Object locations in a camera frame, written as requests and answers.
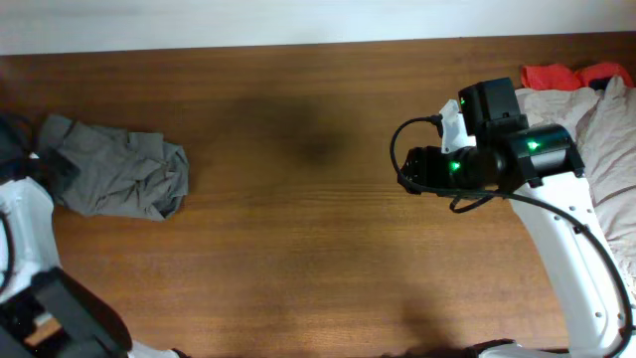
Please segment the grey cotton shorts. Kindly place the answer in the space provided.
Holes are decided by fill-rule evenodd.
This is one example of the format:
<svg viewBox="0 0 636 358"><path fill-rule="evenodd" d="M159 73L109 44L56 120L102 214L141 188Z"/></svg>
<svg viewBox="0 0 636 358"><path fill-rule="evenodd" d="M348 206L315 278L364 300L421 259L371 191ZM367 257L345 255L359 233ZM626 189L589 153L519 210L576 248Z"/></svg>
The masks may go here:
<svg viewBox="0 0 636 358"><path fill-rule="evenodd" d="M81 215L162 222L189 194L190 165L181 145L160 132L85 124L51 114L41 126L39 152L72 164L55 201Z"/></svg>

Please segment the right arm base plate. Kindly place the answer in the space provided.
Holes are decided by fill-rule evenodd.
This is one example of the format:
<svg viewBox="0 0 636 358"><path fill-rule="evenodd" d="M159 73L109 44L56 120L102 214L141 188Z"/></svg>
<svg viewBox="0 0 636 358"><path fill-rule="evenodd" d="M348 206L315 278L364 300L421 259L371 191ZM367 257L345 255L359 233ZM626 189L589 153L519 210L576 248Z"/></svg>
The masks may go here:
<svg viewBox="0 0 636 358"><path fill-rule="evenodd" d="M465 352L473 358L570 358L565 350L546 351L528 349L511 339L498 339L468 347Z"/></svg>

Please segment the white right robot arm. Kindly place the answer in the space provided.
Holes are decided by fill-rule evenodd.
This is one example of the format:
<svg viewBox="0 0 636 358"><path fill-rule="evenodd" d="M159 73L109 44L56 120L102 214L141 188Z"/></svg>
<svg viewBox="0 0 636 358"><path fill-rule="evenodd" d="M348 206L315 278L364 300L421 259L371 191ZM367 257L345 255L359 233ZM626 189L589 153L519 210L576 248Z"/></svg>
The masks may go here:
<svg viewBox="0 0 636 358"><path fill-rule="evenodd" d="M494 198L510 201L542 259L568 335L561 350L500 339L470 346L463 356L634 356L635 300L602 234L567 130L531 127L508 78L460 90L424 122L436 127L441 144L394 160L397 182L409 194L449 198L455 214Z"/></svg>

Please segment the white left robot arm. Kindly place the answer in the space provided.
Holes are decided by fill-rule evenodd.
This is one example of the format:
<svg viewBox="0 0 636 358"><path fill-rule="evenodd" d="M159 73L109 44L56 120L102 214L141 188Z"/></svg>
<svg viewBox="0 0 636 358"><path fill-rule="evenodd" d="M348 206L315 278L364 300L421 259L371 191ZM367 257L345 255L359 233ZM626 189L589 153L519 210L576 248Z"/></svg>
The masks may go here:
<svg viewBox="0 0 636 358"><path fill-rule="evenodd" d="M1 354L179 358L131 338L120 316L61 266L54 197L79 176L27 118L1 115Z"/></svg>

